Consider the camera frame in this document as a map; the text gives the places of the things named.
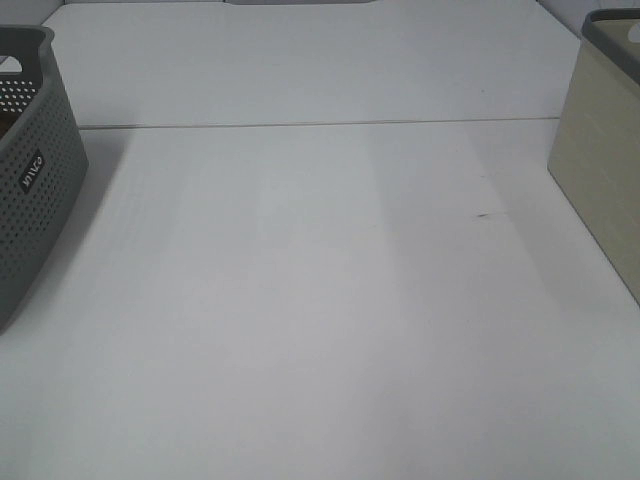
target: storage box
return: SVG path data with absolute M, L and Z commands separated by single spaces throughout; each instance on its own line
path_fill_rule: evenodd
M 640 302 L 640 9 L 587 16 L 549 171 Z
M 78 195 L 87 158 L 44 27 L 0 27 L 0 332 Z

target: storage basket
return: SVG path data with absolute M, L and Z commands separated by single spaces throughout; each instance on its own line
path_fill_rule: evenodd
M 53 247 L 87 169 L 56 64 L 53 32 L 0 26 L 0 331 Z

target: beige storage box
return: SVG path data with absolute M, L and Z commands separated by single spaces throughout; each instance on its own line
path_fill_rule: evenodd
M 549 171 L 640 303 L 639 23 L 587 16 Z

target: basket handle hole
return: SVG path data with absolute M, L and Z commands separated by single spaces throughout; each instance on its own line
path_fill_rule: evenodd
M 629 29 L 629 41 L 631 43 L 640 43 L 640 23 L 636 23 Z
M 0 56 L 0 73 L 22 73 L 22 65 L 15 57 Z

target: white table surface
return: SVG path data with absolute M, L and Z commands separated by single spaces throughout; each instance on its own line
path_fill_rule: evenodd
M 46 25 L 84 126 L 557 117 L 578 49 L 534 0 L 74 4 Z
M 637 478 L 640 314 L 555 125 L 84 132 L 0 478 Z

